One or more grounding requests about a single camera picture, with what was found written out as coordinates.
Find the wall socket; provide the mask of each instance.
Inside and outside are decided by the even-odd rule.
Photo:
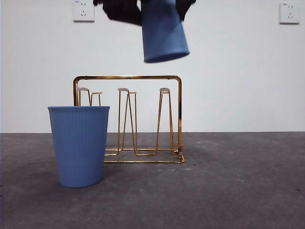
[[[298,2],[280,3],[280,24],[299,24],[300,4]]]
[[[92,0],[73,0],[74,22],[94,22],[94,5]]]

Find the concrete floor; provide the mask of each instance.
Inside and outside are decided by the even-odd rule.
[[[183,152],[179,165],[104,164],[102,182],[73,189],[50,134],[2,134],[2,228],[305,228],[305,133],[184,133]]]

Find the blue cup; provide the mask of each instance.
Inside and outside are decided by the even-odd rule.
[[[175,0],[141,1],[144,62],[174,60],[190,54]]]
[[[60,184],[86,187],[102,179],[109,106],[50,106]]]

